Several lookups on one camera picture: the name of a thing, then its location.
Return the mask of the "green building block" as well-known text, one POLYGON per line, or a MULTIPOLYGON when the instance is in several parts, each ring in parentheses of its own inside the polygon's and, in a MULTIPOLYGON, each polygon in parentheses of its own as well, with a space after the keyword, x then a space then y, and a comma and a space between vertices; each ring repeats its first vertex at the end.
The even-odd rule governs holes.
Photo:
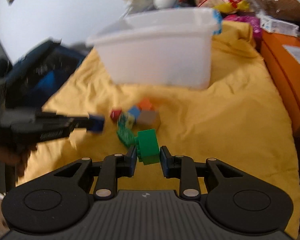
POLYGON ((139 162, 151 165, 160 162, 160 148, 155 129, 138 131, 135 137, 139 162))

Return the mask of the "small red block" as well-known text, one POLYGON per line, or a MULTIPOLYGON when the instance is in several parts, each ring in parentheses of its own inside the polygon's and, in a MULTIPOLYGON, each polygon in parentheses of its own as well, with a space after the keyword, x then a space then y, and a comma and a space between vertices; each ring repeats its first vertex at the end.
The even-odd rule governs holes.
POLYGON ((111 118, 112 122, 117 122, 121 113, 122 113, 121 108, 112 109, 111 113, 110 113, 110 118, 111 118))

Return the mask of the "green flat base block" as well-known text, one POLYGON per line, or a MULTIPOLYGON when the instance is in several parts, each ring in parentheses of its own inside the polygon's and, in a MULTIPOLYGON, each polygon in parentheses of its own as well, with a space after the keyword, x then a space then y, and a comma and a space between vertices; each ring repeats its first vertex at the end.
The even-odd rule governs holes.
POLYGON ((130 148, 135 144, 135 136, 133 132, 126 127, 119 127, 117 129, 117 137, 126 148, 130 148))

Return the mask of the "brown cube block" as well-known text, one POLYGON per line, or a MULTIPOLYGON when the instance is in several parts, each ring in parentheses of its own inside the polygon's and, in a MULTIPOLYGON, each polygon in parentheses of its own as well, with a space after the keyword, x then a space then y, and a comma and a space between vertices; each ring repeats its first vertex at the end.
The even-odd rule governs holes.
POLYGON ((157 130, 161 124, 160 115, 156 111, 141 111, 136 120, 137 126, 140 129, 155 129, 157 130))

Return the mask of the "orange building block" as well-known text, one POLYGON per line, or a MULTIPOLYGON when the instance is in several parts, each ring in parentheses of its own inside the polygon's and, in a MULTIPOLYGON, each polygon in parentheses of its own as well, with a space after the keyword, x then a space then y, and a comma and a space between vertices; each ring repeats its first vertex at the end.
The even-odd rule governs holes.
POLYGON ((137 107, 141 111, 154 111, 155 108, 153 103, 149 100, 149 98, 142 99, 138 104, 137 107))

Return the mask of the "yellow cloth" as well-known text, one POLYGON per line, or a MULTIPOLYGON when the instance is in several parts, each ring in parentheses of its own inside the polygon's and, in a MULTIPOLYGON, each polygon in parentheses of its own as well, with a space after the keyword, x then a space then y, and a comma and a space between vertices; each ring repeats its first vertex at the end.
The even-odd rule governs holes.
POLYGON ((211 80, 207 89, 116 85, 95 49, 63 87, 44 105, 64 115, 98 114, 106 118, 100 134, 83 129, 68 139, 38 145, 20 184, 83 157, 102 161, 126 153, 111 110, 124 111, 148 98, 159 113, 159 145, 173 155, 198 162, 217 158, 289 194, 293 214, 286 233, 296 238, 300 225, 300 179, 292 122, 246 23, 224 22, 212 41, 211 80))

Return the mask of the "translucent white plastic bin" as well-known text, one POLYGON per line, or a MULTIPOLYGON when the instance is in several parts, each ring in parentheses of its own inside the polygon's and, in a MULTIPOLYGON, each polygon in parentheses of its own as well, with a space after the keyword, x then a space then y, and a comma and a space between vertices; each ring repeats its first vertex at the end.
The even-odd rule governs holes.
POLYGON ((222 17, 211 8, 142 12, 108 25, 86 40, 113 83, 206 89, 211 77, 212 37, 222 17))

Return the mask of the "white ceramic bowl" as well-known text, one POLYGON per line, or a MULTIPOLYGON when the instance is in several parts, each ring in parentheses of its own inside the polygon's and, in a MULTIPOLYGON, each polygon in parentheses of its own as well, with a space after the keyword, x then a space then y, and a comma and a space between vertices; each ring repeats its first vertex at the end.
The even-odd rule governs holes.
POLYGON ((156 9, 167 9, 173 7, 176 0, 153 0, 156 9))

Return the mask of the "magenta plastic bag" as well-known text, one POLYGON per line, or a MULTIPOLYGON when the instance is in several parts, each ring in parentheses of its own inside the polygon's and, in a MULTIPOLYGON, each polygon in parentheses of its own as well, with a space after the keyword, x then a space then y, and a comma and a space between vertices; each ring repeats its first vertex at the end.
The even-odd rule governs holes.
POLYGON ((243 22, 243 23, 249 23, 253 28, 253 37, 255 40, 261 40, 262 39, 262 29, 260 27, 260 19, 256 16, 239 16, 239 15, 228 15, 224 18, 226 21, 236 21, 236 22, 243 22))

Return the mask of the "orange cardboard box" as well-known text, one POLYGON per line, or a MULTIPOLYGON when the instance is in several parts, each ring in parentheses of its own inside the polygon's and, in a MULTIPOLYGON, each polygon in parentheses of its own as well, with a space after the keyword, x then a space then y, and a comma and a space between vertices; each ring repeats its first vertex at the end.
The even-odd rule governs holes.
POLYGON ((300 138, 300 39, 262 31, 261 55, 300 138))

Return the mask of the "small white carton box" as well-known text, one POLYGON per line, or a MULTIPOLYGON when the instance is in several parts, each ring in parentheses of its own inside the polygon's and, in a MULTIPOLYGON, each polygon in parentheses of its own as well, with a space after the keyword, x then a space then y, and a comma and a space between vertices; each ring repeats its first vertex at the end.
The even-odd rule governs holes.
POLYGON ((297 37, 299 34, 298 25, 266 15, 260 17, 260 27, 268 33, 276 33, 293 37, 297 37))

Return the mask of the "brown paper parcel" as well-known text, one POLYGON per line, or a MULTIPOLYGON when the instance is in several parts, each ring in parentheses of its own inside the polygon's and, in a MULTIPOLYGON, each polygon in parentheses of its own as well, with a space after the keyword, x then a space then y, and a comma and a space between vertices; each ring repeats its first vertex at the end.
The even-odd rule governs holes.
POLYGON ((267 15, 283 21, 300 22, 300 0, 254 0, 267 15))

